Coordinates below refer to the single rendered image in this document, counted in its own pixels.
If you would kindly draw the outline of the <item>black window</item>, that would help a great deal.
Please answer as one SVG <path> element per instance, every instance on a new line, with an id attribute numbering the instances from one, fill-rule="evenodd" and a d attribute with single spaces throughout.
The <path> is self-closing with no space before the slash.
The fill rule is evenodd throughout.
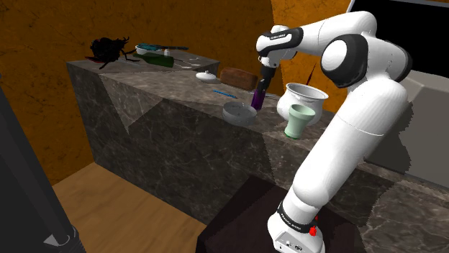
<path id="1" fill-rule="evenodd" d="M 413 70 L 449 78 L 449 2 L 351 0 L 348 11 L 372 13 L 377 38 L 403 47 Z"/>

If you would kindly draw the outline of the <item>grey round dish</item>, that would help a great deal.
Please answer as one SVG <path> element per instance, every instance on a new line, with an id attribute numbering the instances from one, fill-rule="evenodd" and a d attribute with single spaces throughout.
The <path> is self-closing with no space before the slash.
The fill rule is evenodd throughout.
<path id="1" fill-rule="evenodd" d="M 247 127 L 255 122 L 257 111 L 243 102 L 227 102 L 222 108 L 222 118 L 235 126 Z"/>

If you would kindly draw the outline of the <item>brown bread loaf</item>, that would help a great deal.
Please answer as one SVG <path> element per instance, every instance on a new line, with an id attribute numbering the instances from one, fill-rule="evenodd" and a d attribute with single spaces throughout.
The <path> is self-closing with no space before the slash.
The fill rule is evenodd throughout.
<path id="1" fill-rule="evenodd" d="M 258 82 L 257 75 L 245 70 L 229 67 L 222 69 L 219 79 L 224 84 L 241 88 L 246 91 L 254 90 Z"/>

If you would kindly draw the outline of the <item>teal brush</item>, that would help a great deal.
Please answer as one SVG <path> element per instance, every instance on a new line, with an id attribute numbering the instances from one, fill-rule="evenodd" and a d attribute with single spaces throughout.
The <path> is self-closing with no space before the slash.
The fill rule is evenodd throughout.
<path id="1" fill-rule="evenodd" d="M 135 46 L 135 51 L 137 54 L 139 55 L 144 55 L 148 52 L 157 52 L 157 51 L 163 51 L 164 54 L 164 49 L 169 49 L 169 50 L 188 50 L 188 47 L 183 47 L 183 46 L 163 46 L 163 45 L 151 45 L 148 43 L 140 43 L 138 45 Z"/>

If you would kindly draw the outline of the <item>white wide pot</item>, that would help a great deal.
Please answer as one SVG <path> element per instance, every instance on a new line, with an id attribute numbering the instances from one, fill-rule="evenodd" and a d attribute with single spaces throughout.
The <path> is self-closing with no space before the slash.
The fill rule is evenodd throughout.
<path id="1" fill-rule="evenodd" d="M 286 121 L 289 120 L 289 108 L 292 104 L 300 104 L 314 110 L 314 118 L 307 124 L 316 124 L 322 115 L 323 103 L 329 96 L 320 89 L 300 83 L 288 83 L 286 91 L 277 103 L 277 113 Z"/>

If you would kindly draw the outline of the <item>green bottle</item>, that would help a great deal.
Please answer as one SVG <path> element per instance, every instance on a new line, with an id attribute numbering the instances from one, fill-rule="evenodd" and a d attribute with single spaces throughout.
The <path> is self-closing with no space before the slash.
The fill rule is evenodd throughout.
<path id="1" fill-rule="evenodd" d="M 138 54 L 138 53 L 133 53 L 132 56 L 135 58 L 140 58 L 140 59 L 144 60 L 146 63 L 152 64 L 152 65 L 159 65 L 159 66 L 168 67 L 168 68 L 172 68 L 174 65 L 173 57 L 160 55 L 160 54 L 156 54 L 153 52 L 147 52 L 143 55 Z"/>

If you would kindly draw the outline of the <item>dark slanted post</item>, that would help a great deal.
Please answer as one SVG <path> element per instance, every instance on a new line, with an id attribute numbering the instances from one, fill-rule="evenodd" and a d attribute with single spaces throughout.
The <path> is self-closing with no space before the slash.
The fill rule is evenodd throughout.
<path id="1" fill-rule="evenodd" d="M 43 244 L 58 253 L 86 253 L 1 88 L 0 157 L 50 232 Z"/>

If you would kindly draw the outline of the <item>dark robot stand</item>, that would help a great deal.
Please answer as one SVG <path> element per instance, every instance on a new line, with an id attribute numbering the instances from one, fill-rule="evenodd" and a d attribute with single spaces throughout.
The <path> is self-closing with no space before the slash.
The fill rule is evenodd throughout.
<path id="1" fill-rule="evenodd" d="M 287 191 L 251 176 L 200 233 L 195 253 L 279 253 L 267 221 Z M 327 207 L 318 213 L 325 253 L 367 253 L 357 226 Z"/>

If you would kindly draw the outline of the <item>white lidded dish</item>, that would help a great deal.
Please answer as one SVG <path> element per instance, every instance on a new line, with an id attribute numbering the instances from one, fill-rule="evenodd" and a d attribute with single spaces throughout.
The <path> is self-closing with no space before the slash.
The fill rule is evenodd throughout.
<path id="1" fill-rule="evenodd" d="M 204 72 L 198 72 L 196 74 L 196 78 L 204 83 L 216 83 L 219 81 L 216 75 L 210 73 L 208 70 L 205 70 Z"/>

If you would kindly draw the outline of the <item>purple bottle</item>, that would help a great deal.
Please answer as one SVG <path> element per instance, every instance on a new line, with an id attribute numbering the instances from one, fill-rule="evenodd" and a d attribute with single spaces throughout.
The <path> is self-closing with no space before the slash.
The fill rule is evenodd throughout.
<path id="1" fill-rule="evenodd" d="M 260 111 L 264 102 L 264 99 L 266 97 L 266 90 L 265 89 L 256 89 L 253 94 L 253 99 L 251 102 L 251 106 L 256 110 Z"/>

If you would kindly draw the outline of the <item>pale green cup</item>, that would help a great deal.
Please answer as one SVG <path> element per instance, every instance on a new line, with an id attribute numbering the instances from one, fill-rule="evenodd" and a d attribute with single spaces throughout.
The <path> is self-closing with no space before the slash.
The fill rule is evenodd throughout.
<path id="1" fill-rule="evenodd" d="M 305 126 L 313 120 L 314 116 L 313 109 L 300 104 L 292 104 L 289 108 L 288 124 L 284 129 L 285 135 L 292 139 L 300 138 Z"/>

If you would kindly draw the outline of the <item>grey box appliance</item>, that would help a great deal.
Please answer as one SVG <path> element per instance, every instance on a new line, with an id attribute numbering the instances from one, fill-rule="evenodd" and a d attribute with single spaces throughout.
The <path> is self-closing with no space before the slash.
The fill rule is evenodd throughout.
<path id="1" fill-rule="evenodd" d="M 449 78 L 411 71 L 408 104 L 366 162 L 449 188 Z"/>

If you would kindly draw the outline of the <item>blue pen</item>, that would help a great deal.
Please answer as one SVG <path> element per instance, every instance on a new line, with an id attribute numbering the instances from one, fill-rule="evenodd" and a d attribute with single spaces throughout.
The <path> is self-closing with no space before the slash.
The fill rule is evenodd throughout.
<path id="1" fill-rule="evenodd" d="M 218 90 L 215 90 L 215 89 L 213 89 L 212 91 L 215 92 L 215 93 L 221 94 L 223 96 L 230 97 L 230 98 L 238 98 L 237 96 L 234 96 L 234 95 L 229 94 L 229 93 L 225 93 L 223 91 L 218 91 Z"/>

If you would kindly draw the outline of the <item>black insect figure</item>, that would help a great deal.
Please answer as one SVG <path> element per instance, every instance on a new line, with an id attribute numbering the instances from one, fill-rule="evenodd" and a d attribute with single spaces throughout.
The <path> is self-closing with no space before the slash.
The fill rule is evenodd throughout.
<path id="1" fill-rule="evenodd" d="M 125 60 L 138 62 L 138 60 L 131 60 L 127 57 L 129 54 L 134 53 L 136 49 L 129 52 L 124 51 L 124 46 L 129 40 L 129 37 L 115 40 L 109 39 L 108 37 L 102 37 L 93 40 L 90 46 L 93 56 L 86 56 L 85 58 L 95 63 L 102 63 L 102 66 L 99 68 L 100 70 L 109 63 L 117 61 L 120 58 L 120 55 L 123 55 Z"/>

